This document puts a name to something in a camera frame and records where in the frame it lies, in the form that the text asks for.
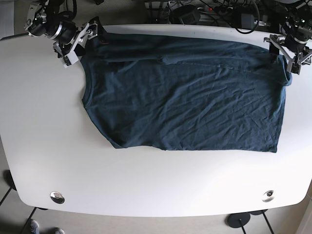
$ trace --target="sneaker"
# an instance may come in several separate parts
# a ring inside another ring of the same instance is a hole
[[[61,228],[56,228],[55,234],[65,234],[65,232]]]
[[[39,233],[39,224],[37,221],[31,219],[30,220],[30,232],[31,234],[40,234]]]

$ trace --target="floor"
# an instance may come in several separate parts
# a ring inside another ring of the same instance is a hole
[[[102,24],[135,24],[146,21],[146,10],[140,0],[105,0],[96,6],[93,0],[78,0],[77,24],[100,16]],[[29,2],[15,2],[15,34],[24,33]],[[0,142],[0,198],[8,186],[2,172],[9,169]],[[276,234],[295,234],[309,200],[297,205],[271,209],[267,217]],[[17,192],[12,191],[0,207],[0,234],[19,233],[33,207],[22,203]],[[183,218],[132,218],[86,215],[58,211],[37,210],[33,216],[40,224],[43,234],[53,233],[60,227],[67,234],[241,234],[241,229],[231,229],[225,224],[225,215]],[[248,234],[268,234],[269,229],[261,216],[252,216],[246,225]]]

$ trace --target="cable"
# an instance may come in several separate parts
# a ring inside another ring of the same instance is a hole
[[[205,3],[203,0],[199,0],[199,1],[201,1],[201,2],[202,2],[203,4],[205,4],[206,6],[212,8],[209,4]],[[257,27],[259,26],[259,21],[260,21],[260,13],[259,13],[258,6],[257,6],[257,4],[255,3],[255,0],[251,0],[251,1],[253,1],[253,4],[255,5],[255,8],[256,8],[256,11],[257,11],[257,24],[253,27],[252,30],[250,30],[250,31],[248,31],[248,32],[239,31],[239,29],[237,29],[236,27],[233,27],[222,15],[220,15],[217,11],[215,11],[214,8],[212,8],[212,9],[214,10],[214,12],[216,12],[216,14],[217,14],[218,16],[220,16],[220,18],[221,18],[224,22],[226,22],[228,25],[230,25],[230,26],[231,26],[232,28],[234,28],[236,31],[238,31],[238,32],[241,33],[241,34],[249,34],[249,33],[252,33],[254,30],[257,29]]]
[[[249,34],[252,33],[254,30],[257,29],[257,27],[259,26],[259,21],[260,21],[260,12],[259,12],[259,8],[257,6],[257,3],[255,2],[255,0],[251,0],[253,2],[253,5],[255,7],[255,10],[257,11],[257,24],[253,27],[252,30],[248,31],[248,32],[242,32],[240,31],[238,28],[235,28],[236,31],[238,31],[241,34]]]
[[[188,4],[190,4],[191,2],[192,2],[193,0],[190,0],[189,2],[187,2],[187,3],[182,3],[182,1],[179,1],[179,3],[182,5],[182,6],[184,6],[184,5],[188,5]]]
[[[215,11],[215,9],[212,8],[209,4],[205,3],[203,0],[199,0],[199,1],[201,1],[203,4],[205,4],[206,6],[210,7],[211,9],[213,9],[213,11],[214,11],[224,22],[226,22],[228,25],[230,25],[230,26],[233,28],[233,26],[232,26],[222,15],[220,15],[217,11]]]
[[[73,18],[72,20],[76,17],[77,15],[77,1],[73,0]]]
[[[201,13],[201,14],[204,14],[204,15],[206,15],[206,16],[209,16],[210,18],[212,18],[212,19],[214,20],[214,21],[212,22],[212,24],[213,24],[214,22],[216,22],[216,23],[218,24],[218,26],[219,26],[218,20],[217,20],[216,18],[212,17],[209,13],[204,12],[204,11],[200,11],[200,13]]]

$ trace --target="t-shirt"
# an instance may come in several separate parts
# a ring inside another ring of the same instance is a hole
[[[115,148],[276,152],[284,56],[231,41],[107,34],[86,44],[83,105]]]

